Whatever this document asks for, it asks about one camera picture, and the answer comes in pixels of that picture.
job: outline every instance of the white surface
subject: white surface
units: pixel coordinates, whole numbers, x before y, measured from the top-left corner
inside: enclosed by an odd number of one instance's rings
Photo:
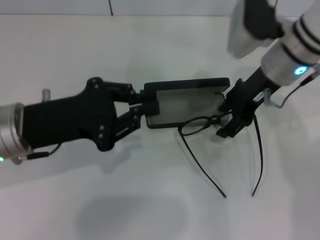
[[[236,0],[111,0],[114,15],[225,16]],[[279,0],[278,13],[300,16],[314,0]],[[108,0],[1,0],[0,14],[110,15]]]
[[[86,80],[129,82],[229,77],[259,66],[226,52],[224,17],[0,16],[0,103],[79,93]],[[280,102],[295,85],[273,97]],[[193,167],[176,129],[142,128],[99,152],[88,140],[52,157],[0,164],[0,232],[6,240],[318,240],[320,83],[282,110],[260,107],[265,170],[254,126],[233,139],[209,128],[188,137],[227,194]],[[117,105],[120,112],[125,105]]]

